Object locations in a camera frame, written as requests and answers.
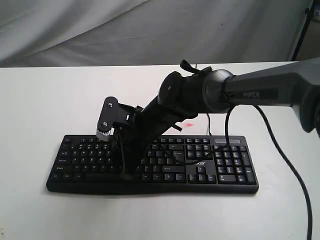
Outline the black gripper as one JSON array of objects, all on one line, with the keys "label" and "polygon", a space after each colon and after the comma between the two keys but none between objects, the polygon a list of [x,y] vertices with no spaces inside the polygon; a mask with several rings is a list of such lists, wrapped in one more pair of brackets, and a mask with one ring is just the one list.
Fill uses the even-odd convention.
[{"label": "black gripper", "polygon": [[133,115],[130,126],[118,127],[115,134],[122,144],[120,177],[132,180],[149,144],[181,119],[165,109],[144,109]]}]

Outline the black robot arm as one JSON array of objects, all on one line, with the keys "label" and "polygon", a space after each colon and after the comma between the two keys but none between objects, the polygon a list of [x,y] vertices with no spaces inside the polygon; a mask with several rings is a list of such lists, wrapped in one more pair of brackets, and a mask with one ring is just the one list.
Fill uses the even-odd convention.
[{"label": "black robot arm", "polygon": [[318,58],[241,75],[210,67],[188,71],[187,77],[170,73],[145,108],[129,109],[122,132],[122,179],[133,178],[148,144],[177,122],[198,114],[228,114],[239,105],[291,107],[305,132],[320,128]]}]

